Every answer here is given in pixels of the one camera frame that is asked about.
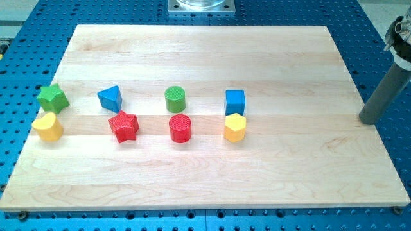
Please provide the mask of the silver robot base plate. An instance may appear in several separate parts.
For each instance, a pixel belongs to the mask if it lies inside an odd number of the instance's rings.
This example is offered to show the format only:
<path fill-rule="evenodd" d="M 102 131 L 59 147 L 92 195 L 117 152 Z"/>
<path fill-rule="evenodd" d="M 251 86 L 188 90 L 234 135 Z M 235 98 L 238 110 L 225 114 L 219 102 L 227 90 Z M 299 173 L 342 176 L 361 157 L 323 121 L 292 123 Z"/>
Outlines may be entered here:
<path fill-rule="evenodd" d="M 235 0 L 168 0 L 171 15 L 234 15 Z"/>

